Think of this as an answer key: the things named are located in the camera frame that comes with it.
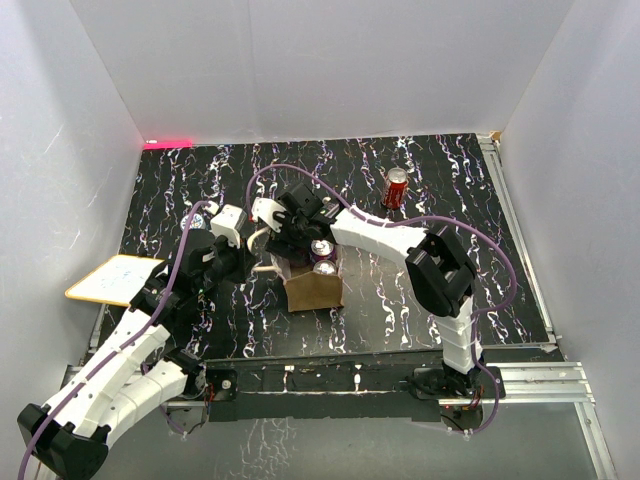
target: wooden frame whiteboard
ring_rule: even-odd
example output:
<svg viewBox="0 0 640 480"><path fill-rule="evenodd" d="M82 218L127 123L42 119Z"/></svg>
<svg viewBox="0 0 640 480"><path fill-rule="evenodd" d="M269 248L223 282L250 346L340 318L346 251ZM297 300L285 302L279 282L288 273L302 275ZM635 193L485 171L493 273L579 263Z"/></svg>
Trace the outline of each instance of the wooden frame whiteboard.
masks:
<svg viewBox="0 0 640 480"><path fill-rule="evenodd" d="M158 258L115 255L65 292L67 298L128 307Z"/></svg>

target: black table surface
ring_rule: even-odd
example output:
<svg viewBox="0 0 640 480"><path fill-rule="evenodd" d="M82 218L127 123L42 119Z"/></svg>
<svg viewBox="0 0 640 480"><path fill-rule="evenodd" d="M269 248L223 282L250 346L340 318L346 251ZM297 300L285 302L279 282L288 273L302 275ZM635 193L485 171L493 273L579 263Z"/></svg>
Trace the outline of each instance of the black table surface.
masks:
<svg viewBox="0 0 640 480"><path fill-rule="evenodd" d="M192 204L210 199L244 207L247 181L272 163L304 168L378 216L399 220L444 215L482 230L511 259L518 278L513 305L481 319L482 342L548 341L474 134L146 150L120 252L167 258ZM380 205L380 191L385 172L396 166L408 172L409 191L404 206L389 212ZM297 172L272 170L260 177L252 198L273 198L298 180ZM257 228L247 222L243 233ZM504 265L475 236L458 234L478 265L475 307L499 303L509 288ZM268 254L263 254L263 260L268 263ZM282 281L272 273L253 274L242 285L222 283L210 301L202 302L200 318L174 332L174 339L188 342L191 351L205 359L440 347L433 316L417 304L406 271L354 248L343 249L340 263L344 308L289 313ZM103 334L113 329L121 314L122 309L107 309Z"/></svg>

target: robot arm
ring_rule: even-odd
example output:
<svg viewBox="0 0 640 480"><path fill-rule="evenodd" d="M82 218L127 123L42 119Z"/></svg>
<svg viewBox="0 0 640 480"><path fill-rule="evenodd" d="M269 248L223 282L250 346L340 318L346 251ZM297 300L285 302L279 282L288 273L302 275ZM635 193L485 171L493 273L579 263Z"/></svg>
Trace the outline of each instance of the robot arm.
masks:
<svg viewBox="0 0 640 480"><path fill-rule="evenodd" d="M215 215L217 208L209 211ZM272 230L267 251L290 261L308 255L312 240L326 238L376 253L406 268L416 299L436 316L444 340L445 375L456 378L455 391L466 392L472 386L477 374L471 356L470 318L476 270L448 227L432 233L421 228L376 226L372 223L385 221L357 210L343 210L331 199L323 202L303 184L288 188L278 201L257 199L252 215ZM177 326L197 318L200 295L207 295L223 280L245 281L255 265L239 234L245 219L241 209L227 205L214 216L211 231L191 230L175 284L156 322L134 343L120 348L155 314L173 261L154 269L117 330L70 384L44 406L30 404L22 411L18 423L25 443L32 440L45 419L50 420L33 454L60 477L91 478L115 441L151 410L180 394L202 391L204 366L179 349L165 355L147 375L123 386ZM87 380L89 372L114 352L114 358ZM480 357L482 348L477 342L475 352ZM69 396L77 382L84 383L84 388L49 419L48 412Z"/></svg>
<svg viewBox="0 0 640 480"><path fill-rule="evenodd" d="M18 424L27 444L45 420L50 422L33 454L57 475L65 480L91 478L109 448L145 415L171 398L203 390L204 366L179 348L166 354L147 375L123 386L151 353L164 346L176 327L192 322L201 295L223 280L243 282L247 277L255 260L238 233L245 219L242 210L226 206L214 216L211 231L191 230L175 267L173 289L155 323L148 325L165 294L175 260L154 269L115 332L69 384L44 406L29 404L20 413ZM135 341L121 348L134 336ZM49 412L63 404L79 383L84 387L49 418Z"/></svg>
<svg viewBox="0 0 640 480"><path fill-rule="evenodd" d="M386 220L355 207L343 209L331 199L322 201L302 183L288 188L277 201L257 199L252 216L272 229L267 251L291 261L300 261L312 240L327 238L406 269L416 299L434 314L445 365L463 376L474 371L471 310L476 267L450 227L437 233L406 226L385 228L380 225ZM477 341L475 352L480 358L482 346Z"/></svg>

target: white enclosure wall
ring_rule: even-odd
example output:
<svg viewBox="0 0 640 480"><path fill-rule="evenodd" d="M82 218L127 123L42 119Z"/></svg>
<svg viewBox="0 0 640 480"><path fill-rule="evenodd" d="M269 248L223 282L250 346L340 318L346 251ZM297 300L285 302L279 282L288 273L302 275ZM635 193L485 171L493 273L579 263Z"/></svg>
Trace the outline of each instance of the white enclosure wall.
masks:
<svg viewBox="0 0 640 480"><path fill-rule="evenodd" d="M72 0L143 137L502 130L571 0Z"/></svg>
<svg viewBox="0 0 640 480"><path fill-rule="evenodd" d="M97 306L64 291L116 252L142 139L68 0L5 0L0 31L0 476L15 478L18 413L86 349Z"/></svg>
<svg viewBox="0 0 640 480"><path fill-rule="evenodd" d="M638 478L640 3L576 2L503 135L562 347L585 365L616 468Z"/></svg>

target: small cardboard box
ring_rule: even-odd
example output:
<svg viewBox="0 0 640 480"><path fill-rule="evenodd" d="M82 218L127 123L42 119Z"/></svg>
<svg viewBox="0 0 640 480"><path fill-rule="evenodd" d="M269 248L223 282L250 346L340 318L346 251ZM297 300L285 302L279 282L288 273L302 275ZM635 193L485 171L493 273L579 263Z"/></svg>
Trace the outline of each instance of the small cardboard box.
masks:
<svg viewBox="0 0 640 480"><path fill-rule="evenodd" d="M280 271L287 292L290 312L302 312L321 308L344 307L342 277L316 273L311 266L294 268L288 260L271 255L273 265Z"/></svg>

